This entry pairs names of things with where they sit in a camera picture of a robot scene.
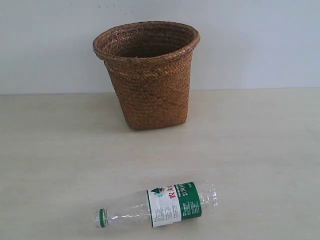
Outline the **clear plastic bottle green label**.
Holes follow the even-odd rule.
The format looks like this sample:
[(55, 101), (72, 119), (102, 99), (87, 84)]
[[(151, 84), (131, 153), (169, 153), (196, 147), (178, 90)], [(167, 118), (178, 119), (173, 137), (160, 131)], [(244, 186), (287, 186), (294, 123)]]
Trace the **clear plastic bottle green label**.
[(215, 210), (213, 184), (190, 181), (130, 193), (108, 202), (95, 213), (97, 228), (148, 225), (152, 228), (200, 218)]

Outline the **brown woven wicker basket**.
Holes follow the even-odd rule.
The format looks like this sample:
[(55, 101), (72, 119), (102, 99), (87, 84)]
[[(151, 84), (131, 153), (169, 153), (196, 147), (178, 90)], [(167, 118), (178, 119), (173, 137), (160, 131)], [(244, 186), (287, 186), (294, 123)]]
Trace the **brown woven wicker basket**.
[(187, 120), (193, 51), (200, 33), (172, 21), (113, 27), (93, 41), (124, 119), (133, 130), (182, 125)]

